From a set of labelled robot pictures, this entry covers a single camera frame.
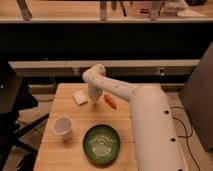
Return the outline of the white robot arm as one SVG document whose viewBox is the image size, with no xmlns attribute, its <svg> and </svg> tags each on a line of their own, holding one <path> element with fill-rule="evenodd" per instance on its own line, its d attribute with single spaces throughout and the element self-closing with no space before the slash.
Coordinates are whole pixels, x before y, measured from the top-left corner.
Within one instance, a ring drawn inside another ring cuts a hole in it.
<svg viewBox="0 0 213 171">
<path fill-rule="evenodd" d="M 133 84 L 105 76 L 105 67 L 87 69 L 83 80 L 97 102 L 105 90 L 129 103 L 139 171 L 186 171 L 168 96 L 159 84 Z"/>
</svg>

